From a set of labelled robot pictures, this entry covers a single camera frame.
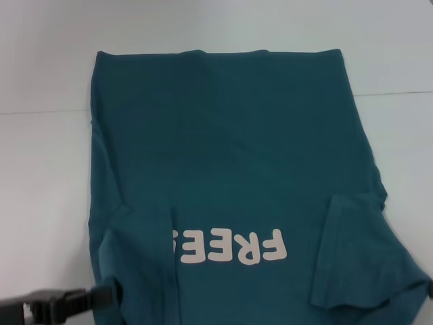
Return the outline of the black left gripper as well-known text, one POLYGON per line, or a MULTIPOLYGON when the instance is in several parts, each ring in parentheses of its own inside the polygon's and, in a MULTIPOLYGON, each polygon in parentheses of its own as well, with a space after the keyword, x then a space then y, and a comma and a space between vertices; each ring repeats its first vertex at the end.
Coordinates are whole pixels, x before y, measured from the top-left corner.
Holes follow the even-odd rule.
POLYGON ((68 313, 85 313, 119 303, 116 284, 89 290, 38 290, 1 300, 1 325, 64 324, 68 313))

